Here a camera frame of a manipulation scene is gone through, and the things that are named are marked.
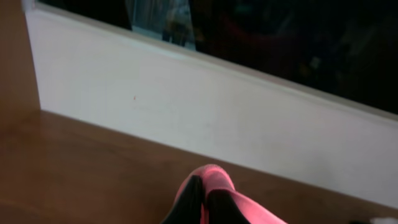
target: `wooden surface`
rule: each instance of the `wooden surface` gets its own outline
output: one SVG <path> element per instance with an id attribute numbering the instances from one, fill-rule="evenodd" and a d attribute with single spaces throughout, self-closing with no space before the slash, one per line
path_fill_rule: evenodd
<path id="1" fill-rule="evenodd" d="M 289 223 L 398 218 L 398 211 L 41 112 L 0 139 L 0 223 L 159 223 L 184 178 L 216 163 Z"/>
<path id="2" fill-rule="evenodd" d="M 21 0 L 0 0 L 0 133 L 39 110 Z"/>

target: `pink cloth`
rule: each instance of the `pink cloth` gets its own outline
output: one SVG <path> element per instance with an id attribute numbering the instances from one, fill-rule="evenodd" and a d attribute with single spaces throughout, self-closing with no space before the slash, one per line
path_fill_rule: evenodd
<path id="1" fill-rule="evenodd" d="M 252 224 L 286 224 L 280 218 L 276 217 L 270 211 L 266 210 L 264 207 L 259 205 L 257 202 L 251 200 L 250 198 L 244 196 L 243 194 L 235 191 L 234 184 L 229 178 L 229 175 L 225 170 L 223 170 L 218 165 L 206 165 L 199 167 L 194 170 L 182 183 L 177 195 L 175 197 L 175 202 L 177 201 L 179 195 L 184 190 L 185 185 L 193 175 L 198 175 L 202 178 L 203 188 L 205 189 L 205 200 L 207 200 L 208 194 L 212 190 L 222 189 L 230 192 L 236 206 L 240 209 L 241 213 L 246 217 L 246 219 Z M 208 211 L 202 205 L 202 218 L 201 223 L 208 223 Z"/>

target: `glass pane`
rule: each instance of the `glass pane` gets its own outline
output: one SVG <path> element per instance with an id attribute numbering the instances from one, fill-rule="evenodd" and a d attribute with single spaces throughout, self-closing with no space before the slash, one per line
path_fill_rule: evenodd
<path id="1" fill-rule="evenodd" d="M 41 0 L 398 113 L 396 0 Z"/>

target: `white wall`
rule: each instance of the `white wall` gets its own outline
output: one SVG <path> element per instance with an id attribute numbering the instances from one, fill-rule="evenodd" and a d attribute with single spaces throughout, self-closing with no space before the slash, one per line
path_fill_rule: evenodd
<path id="1" fill-rule="evenodd" d="M 58 10 L 27 21 L 42 109 L 398 208 L 398 124 L 362 110 L 382 112 Z"/>

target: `brown wall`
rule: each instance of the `brown wall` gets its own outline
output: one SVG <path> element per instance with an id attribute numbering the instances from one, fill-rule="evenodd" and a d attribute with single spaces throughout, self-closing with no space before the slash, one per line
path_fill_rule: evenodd
<path id="1" fill-rule="evenodd" d="M 21 0 L 0 0 L 0 133 L 39 110 Z"/>

